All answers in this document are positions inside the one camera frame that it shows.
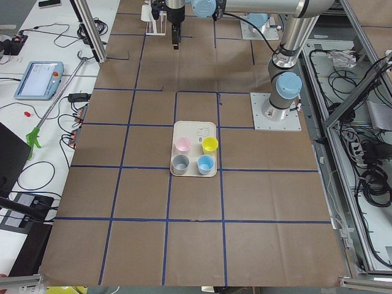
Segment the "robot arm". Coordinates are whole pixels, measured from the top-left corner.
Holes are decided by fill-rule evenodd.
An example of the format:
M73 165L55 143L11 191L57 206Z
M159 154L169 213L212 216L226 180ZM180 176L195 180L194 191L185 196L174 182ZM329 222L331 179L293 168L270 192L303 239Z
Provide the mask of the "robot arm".
M241 20L257 32L260 27L251 22L251 15L271 13L287 15L287 22L279 45L271 47L268 63L271 94L262 104L261 112L267 120L280 123L288 119L291 105L300 95L302 79L294 73L300 51L313 30L319 16L326 12L332 1L190 1L193 13L199 18L214 21L223 16Z
M270 23L270 15L267 13L249 13L246 20L251 23L248 25L248 30L253 33L257 32L255 27L259 29L261 33L264 33L270 28L281 28L280 26Z

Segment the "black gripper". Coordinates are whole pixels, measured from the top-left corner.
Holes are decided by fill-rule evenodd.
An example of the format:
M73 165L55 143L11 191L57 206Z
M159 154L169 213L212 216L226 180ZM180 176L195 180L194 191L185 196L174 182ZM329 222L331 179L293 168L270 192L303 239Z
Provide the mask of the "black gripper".
M185 19L185 0L155 0L151 3L152 15L155 20L160 11L166 11L167 20L171 25L171 41L174 50L181 43L181 23Z

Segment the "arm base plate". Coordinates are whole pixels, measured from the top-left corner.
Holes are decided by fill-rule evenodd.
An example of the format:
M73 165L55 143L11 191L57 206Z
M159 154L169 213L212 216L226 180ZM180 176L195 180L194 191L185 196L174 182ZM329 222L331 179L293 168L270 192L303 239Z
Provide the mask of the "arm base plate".
M243 18L255 25L267 40L279 40L278 32L282 27L275 23L274 17L267 13L249 13ZM244 40L263 40L261 34L248 23L240 21L242 39Z
M288 109L280 110L270 104L270 93L251 92L250 98L255 130L301 131L299 114L294 102Z

